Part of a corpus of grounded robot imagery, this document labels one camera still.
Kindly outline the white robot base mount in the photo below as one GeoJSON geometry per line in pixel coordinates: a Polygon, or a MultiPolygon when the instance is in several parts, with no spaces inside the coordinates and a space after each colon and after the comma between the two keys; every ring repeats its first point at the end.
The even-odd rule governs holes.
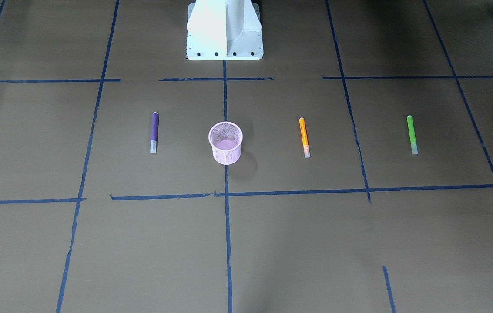
{"type": "Polygon", "coordinates": [[[187,60],[263,58],[262,13],[254,0],[196,0],[188,5],[186,27],[187,60]]]}

